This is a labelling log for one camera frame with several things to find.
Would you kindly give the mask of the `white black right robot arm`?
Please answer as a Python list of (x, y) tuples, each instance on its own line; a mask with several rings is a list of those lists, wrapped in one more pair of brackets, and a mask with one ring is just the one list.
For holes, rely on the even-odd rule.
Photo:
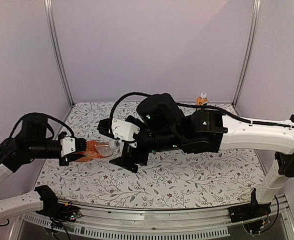
[(122, 155), (112, 163), (136, 173), (152, 152), (274, 151), (272, 168), (252, 190), (250, 201), (229, 208), (234, 223), (270, 214), (272, 200), (294, 178), (294, 115), (284, 121), (249, 119), (211, 105), (193, 105), (194, 112), (184, 115), (183, 107), (168, 93), (145, 93), (136, 109), (138, 118), (118, 120), (111, 114), (100, 133), (124, 144)]

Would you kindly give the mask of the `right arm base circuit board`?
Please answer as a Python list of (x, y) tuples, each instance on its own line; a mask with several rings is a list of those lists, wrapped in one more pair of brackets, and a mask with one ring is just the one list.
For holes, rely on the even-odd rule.
[(258, 220), (250, 220), (243, 223), (243, 229), (251, 236), (260, 235), (261, 232), (271, 223), (269, 215), (263, 216)]

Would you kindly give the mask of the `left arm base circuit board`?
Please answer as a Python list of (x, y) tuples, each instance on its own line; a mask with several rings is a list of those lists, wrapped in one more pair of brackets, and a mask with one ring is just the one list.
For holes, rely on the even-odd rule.
[(80, 208), (73, 205), (72, 201), (60, 204), (57, 211), (58, 218), (62, 221), (75, 222), (78, 218), (82, 217)]

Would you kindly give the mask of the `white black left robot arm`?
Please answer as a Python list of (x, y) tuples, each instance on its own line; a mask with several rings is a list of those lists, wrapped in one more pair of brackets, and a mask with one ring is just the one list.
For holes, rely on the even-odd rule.
[[(23, 115), (9, 137), (0, 143), (0, 183), (34, 160), (58, 160), (61, 167), (82, 157), (87, 141), (77, 138), (64, 122), (44, 113)], [(49, 217), (58, 226), (75, 222), (81, 216), (79, 207), (71, 202), (59, 203), (47, 185), (16, 197), (0, 200), (0, 227), (4, 221), (21, 214), (36, 212)]]

